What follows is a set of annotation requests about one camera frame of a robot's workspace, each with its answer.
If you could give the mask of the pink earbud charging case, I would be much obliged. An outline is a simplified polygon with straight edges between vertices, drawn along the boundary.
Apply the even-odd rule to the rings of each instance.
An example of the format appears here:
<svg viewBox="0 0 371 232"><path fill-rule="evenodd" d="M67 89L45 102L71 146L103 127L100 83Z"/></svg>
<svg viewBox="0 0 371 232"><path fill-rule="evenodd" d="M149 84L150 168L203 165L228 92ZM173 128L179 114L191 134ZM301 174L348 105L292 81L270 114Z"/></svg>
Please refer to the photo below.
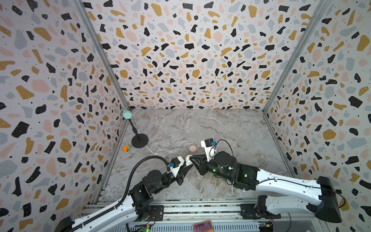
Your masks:
<svg viewBox="0 0 371 232"><path fill-rule="evenodd" d="M196 152L197 151L197 147L196 146L190 146L189 147L189 151L192 152L192 153L193 152Z"/></svg>

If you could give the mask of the white earbud charging case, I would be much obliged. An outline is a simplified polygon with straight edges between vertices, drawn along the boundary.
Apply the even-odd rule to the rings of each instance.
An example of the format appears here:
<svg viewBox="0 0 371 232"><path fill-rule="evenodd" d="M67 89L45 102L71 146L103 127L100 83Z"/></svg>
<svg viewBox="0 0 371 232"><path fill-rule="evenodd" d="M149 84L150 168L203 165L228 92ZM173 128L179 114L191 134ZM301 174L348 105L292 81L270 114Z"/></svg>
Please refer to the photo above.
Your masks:
<svg viewBox="0 0 371 232"><path fill-rule="evenodd" d="M193 164L192 161L191 161L191 159L190 159L191 157L192 157L192 155L187 155L186 156L186 159L185 159L186 166L190 166L190 165Z"/></svg>

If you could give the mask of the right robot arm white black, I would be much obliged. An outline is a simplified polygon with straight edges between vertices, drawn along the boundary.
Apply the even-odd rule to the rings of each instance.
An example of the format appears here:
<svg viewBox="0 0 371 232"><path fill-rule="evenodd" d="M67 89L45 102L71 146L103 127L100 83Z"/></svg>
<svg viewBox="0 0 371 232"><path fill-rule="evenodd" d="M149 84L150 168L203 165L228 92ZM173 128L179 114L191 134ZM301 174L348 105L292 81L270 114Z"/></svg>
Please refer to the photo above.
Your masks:
<svg viewBox="0 0 371 232"><path fill-rule="evenodd" d="M258 197L255 209L260 217L302 212L325 222L342 222L337 193L327 177L305 180L277 175L258 167L238 163L234 156L224 151L211 158L206 155L189 155L185 162L187 165L193 164L200 175L211 173L237 189L281 194L279 198L266 195Z"/></svg>

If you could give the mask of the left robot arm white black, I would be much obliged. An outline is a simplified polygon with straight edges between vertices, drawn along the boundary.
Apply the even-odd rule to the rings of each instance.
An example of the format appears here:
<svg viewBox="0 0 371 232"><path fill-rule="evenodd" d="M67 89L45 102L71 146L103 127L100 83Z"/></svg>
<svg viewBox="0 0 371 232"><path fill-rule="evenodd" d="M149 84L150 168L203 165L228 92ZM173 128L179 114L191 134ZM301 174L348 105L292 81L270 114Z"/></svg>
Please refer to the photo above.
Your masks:
<svg viewBox="0 0 371 232"><path fill-rule="evenodd" d="M145 220L151 215L150 204L153 195L168 188L172 183L182 184L184 177L192 168L179 166L175 177L172 172L150 171L141 182L124 193L124 196L112 204L88 216L78 219L64 218L56 227L56 232L108 232L134 221Z"/></svg>

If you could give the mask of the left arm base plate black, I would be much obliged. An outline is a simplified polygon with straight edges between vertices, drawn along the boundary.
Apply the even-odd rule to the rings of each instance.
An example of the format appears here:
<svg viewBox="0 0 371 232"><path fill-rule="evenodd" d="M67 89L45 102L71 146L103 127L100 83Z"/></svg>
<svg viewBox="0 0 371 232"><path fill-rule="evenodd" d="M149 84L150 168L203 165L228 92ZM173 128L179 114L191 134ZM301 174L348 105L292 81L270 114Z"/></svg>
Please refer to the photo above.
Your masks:
<svg viewBox="0 0 371 232"><path fill-rule="evenodd" d="M144 205L135 207L137 221L163 221L164 205Z"/></svg>

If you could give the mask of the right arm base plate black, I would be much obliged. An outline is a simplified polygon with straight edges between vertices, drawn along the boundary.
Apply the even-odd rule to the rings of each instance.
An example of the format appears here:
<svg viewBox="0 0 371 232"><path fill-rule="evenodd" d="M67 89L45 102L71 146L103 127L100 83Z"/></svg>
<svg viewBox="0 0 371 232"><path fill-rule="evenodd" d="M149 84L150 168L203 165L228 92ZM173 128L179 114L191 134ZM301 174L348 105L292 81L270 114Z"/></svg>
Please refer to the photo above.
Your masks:
<svg viewBox="0 0 371 232"><path fill-rule="evenodd" d="M280 214L272 214L267 210L267 195L258 197L255 204L241 204L241 213L243 219L280 219Z"/></svg>

